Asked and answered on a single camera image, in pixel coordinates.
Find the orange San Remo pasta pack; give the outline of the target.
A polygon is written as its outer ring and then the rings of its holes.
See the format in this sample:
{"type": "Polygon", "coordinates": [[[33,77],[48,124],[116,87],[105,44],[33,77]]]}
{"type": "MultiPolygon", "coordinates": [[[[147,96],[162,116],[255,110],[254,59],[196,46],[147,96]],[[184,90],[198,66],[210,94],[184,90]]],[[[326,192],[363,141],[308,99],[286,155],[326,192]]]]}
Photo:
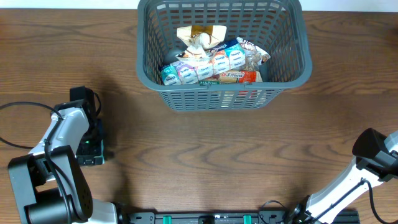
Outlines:
{"type": "Polygon", "coordinates": [[[230,83],[259,83],[262,82],[261,74],[258,71],[229,70],[210,78],[200,80],[201,85],[219,85],[230,83]]]}

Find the teal snack packet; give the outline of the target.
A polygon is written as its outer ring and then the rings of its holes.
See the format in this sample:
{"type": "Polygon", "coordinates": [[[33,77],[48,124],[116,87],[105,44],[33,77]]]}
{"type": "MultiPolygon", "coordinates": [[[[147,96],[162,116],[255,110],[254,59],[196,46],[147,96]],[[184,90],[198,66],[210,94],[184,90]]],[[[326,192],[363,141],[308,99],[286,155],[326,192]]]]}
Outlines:
{"type": "Polygon", "coordinates": [[[104,127],[103,127],[103,122],[101,119],[98,120],[98,127],[99,127],[99,134],[101,137],[101,142],[100,142],[100,146],[101,146],[101,165],[105,163],[105,158],[104,158],[104,138],[105,138],[105,131],[104,131],[104,127]]]}

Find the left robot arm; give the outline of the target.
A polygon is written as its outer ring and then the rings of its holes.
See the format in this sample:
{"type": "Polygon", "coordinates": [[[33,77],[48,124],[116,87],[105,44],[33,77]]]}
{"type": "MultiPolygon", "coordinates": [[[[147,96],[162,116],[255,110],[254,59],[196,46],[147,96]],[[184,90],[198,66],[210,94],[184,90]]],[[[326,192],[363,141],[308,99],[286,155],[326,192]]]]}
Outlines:
{"type": "Polygon", "coordinates": [[[76,156],[81,146],[103,145],[95,101],[71,100],[51,111],[38,145],[7,167],[21,222],[122,223],[114,203],[92,197],[76,156]]]}

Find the beige brown rice bag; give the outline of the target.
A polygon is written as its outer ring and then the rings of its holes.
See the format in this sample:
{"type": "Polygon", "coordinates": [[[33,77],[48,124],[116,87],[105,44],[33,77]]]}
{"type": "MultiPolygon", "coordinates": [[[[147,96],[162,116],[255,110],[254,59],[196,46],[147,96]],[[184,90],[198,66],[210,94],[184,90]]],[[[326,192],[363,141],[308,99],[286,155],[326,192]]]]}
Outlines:
{"type": "Polygon", "coordinates": [[[175,57],[193,67],[207,65],[215,55],[211,49],[224,41],[226,31],[221,25],[179,27],[177,37],[187,48],[175,57]]]}

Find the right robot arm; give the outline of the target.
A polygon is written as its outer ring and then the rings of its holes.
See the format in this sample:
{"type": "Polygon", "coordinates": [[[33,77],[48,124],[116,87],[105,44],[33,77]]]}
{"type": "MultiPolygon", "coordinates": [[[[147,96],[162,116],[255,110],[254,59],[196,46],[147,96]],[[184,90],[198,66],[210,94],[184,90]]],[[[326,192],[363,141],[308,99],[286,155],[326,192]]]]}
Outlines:
{"type": "Polygon", "coordinates": [[[348,166],[321,191],[304,198],[284,223],[332,223],[338,214],[363,193],[369,193],[371,209],[380,223],[373,188],[397,178],[397,132],[388,136],[366,129],[353,146],[348,166]]]}

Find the colourful Kleenex tissue pack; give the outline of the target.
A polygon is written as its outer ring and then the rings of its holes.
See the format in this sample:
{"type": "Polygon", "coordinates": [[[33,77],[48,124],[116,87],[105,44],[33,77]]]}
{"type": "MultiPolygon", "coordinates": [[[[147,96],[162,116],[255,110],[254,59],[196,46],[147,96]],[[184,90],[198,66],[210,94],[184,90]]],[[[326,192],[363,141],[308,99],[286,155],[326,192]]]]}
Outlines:
{"type": "Polygon", "coordinates": [[[207,53],[210,59],[194,62],[177,60],[160,69],[164,85],[187,85],[198,83],[228,70],[240,67],[246,62],[246,54],[237,39],[218,44],[207,53]]]}

